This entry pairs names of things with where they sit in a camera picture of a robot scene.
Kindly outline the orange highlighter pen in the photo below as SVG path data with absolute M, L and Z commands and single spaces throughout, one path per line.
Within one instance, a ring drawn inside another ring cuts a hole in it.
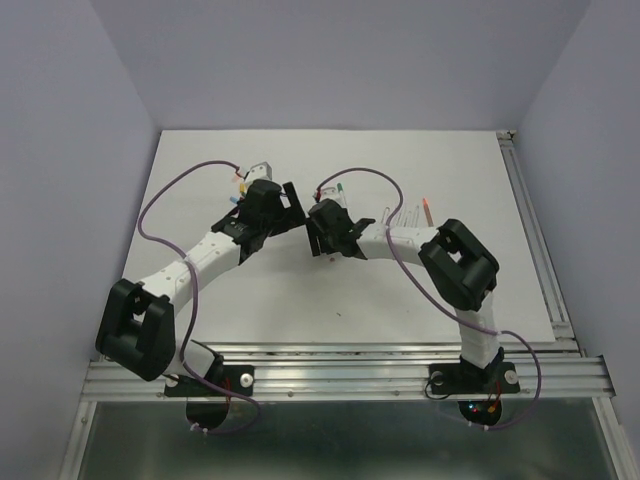
M 426 198 L 422 199 L 423 211 L 426 219 L 426 223 L 428 227 L 434 227 L 434 221 L 431 214 L 430 206 Z

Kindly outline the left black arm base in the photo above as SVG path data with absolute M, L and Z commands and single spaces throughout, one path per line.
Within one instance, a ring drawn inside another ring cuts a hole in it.
M 200 354 L 204 361 L 201 373 L 187 361 L 178 361 L 177 369 L 169 369 L 164 394 L 187 400 L 185 416 L 191 431 L 205 436 L 222 436 L 244 432 L 262 417 L 262 407 L 253 397 L 255 367 L 250 364 L 226 365 L 224 357 L 200 342 L 191 342 L 187 354 Z M 233 401 L 238 400 L 254 412 L 244 420 L 230 423 Z

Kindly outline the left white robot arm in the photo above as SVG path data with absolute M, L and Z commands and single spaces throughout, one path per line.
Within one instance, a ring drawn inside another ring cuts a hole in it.
M 222 382 L 222 358 L 192 339 L 194 327 L 176 324 L 179 312 L 198 305 L 198 293 L 258 252 L 267 238 L 300 227 L 305 212 L 292 183 L 256 180 L 239 204 L 188 252 L 136 282 L 110 289 L 95 341 L 109 359 L 151 381 L 188 376 L 199 393 Z

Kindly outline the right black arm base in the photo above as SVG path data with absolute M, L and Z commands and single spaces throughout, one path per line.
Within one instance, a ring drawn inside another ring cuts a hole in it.
M 436 363 L 428 367 L 424 394 L 430 400 L 442 401 L 459 396 L 458 409 L 472 426 L 496 427 L 501 419 L 504 394 L 521 391 L 515 365 L 504 360 L 504 348 L 489 364 L 480 368 L 459 358 L 458 363 Z

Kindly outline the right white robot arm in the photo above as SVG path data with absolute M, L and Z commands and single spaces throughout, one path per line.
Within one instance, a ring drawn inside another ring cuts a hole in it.
M 499 263 L 461 221 L 437 228 L 354 222 L 338 202 L 325 199 L 310 209 L 307 224 L 316 255 L 393 260 L 406 274 L 409 265 L 424 267 L 439 295 L 427 299 L 459 325 L 461 381 L 482 390 L 495 380 L 494 365 L 503 358 L 493 311 Z

